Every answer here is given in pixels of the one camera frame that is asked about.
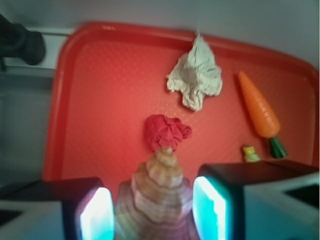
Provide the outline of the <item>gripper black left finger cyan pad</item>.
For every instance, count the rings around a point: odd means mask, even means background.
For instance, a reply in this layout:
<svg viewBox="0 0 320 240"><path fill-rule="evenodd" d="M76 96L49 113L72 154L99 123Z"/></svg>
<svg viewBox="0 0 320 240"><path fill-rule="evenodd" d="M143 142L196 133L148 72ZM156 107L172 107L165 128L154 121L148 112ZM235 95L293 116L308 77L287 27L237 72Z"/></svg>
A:
<svg viewBox="0 0 320 240"><path fill-rule="evenodd" d="M11 183L0 188L2 240L112 240L112 194L99 178Z"/></svg>

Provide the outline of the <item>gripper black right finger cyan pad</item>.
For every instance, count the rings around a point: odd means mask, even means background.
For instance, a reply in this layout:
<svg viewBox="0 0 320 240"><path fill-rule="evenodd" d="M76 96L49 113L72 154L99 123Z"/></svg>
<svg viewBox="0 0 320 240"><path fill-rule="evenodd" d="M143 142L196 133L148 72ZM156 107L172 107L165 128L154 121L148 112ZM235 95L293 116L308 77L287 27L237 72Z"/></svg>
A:
<svg viewBox="0 0 320 240"><path fill-rule="evenodd" d="M192 213L202 240L317 240L320 171L291 160L203 164Z"/></svg>

